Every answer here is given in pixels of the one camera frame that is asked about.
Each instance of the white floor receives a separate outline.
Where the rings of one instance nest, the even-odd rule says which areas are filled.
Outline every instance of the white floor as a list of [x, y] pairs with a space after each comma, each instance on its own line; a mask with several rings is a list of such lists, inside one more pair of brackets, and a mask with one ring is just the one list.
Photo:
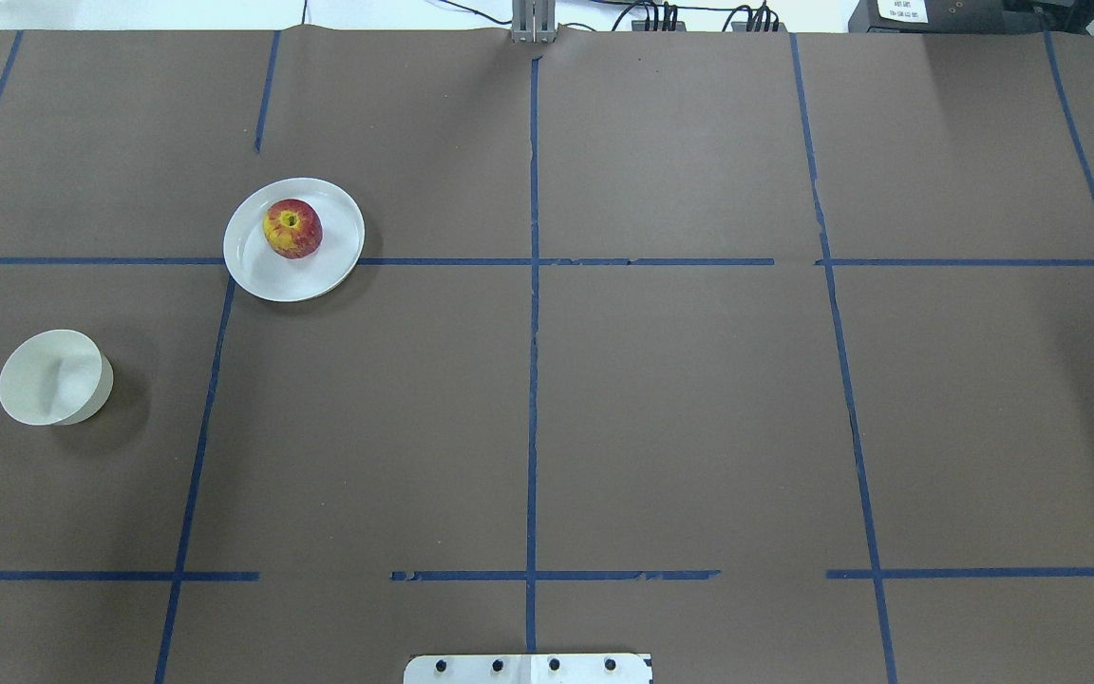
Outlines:
[[[459, 0], [509, 19], [511, 0]], [[682, 4], [731, 8], [737, 1], [680, 0]], [[846, 32], [854, 0], [772, 0], [794, 32]], [[560, 23], [582, 22], [608, 31], [620, 8], [590, 0], [557, 0]], [[0, 0], [0, 30], [277, 30], [301, 21], [303, 0]], [[682, 10], [688, 31], [720, 31], [729, 13]], [[307, 22], [351, 30], [456, 30], [491, 25], [486, 19], [437, 0], [310, 0]], [[630, 27], [625, 19], [620, 30]], [[1094, 34], [1094, 23], [1091, 25]]]

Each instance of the white bowl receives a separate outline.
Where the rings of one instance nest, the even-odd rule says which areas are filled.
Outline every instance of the white bowl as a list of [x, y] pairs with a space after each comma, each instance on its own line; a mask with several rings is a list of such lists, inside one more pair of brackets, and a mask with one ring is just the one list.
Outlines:
[[90, 337], [48, 329], [19, 345], [0, 372], [0, 404], [24, 425], [89, 419], [112, 393], [112, 364]]
[[[287, 259], [269, 247], [264, 215], [281, 199], [301, 199], [321, 217], [323, 242], [311, 255]], [[244, 199], [222, 234], [226, 269], [243, 290], [270, 302], [318, 298], [356, 267], [365, 240], [361, 209], [346, 190], [317, 177], [287, 177]]]

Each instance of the plate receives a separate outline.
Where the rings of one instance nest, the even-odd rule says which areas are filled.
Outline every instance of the plate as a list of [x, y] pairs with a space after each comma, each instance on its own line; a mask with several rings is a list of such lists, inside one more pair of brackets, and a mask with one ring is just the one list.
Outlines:
[[[260, 221], [281, 199], [301, 199], [321, 217], [323, 242], [311, 255], [287, 259], [269, 247]], [[301, 302], [330, 291], [361, 258], [365, 224], [346, 190], [317, 177], [287, 177], [244, 199], [226, 223], [222, 256], [243, 290], [270, 302]]]

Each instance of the apple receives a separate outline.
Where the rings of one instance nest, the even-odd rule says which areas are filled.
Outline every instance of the apple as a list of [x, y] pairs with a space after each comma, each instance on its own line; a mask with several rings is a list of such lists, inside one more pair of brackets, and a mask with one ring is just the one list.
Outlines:
[[264, 215], [264, 239], [287, 259], [300, 259], [318, 250], [323, 227], [318, 213], [301, 199], [282, 199]]

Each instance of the gray tabletop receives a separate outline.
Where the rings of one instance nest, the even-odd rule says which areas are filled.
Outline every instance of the gray tabletop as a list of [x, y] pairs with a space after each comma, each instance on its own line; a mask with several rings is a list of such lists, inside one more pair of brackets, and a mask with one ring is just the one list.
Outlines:
[[[347, 189], [296, 304], [256, 187]], [[0, 33], [0, 681], [1094, 681], [1094, 39]]]

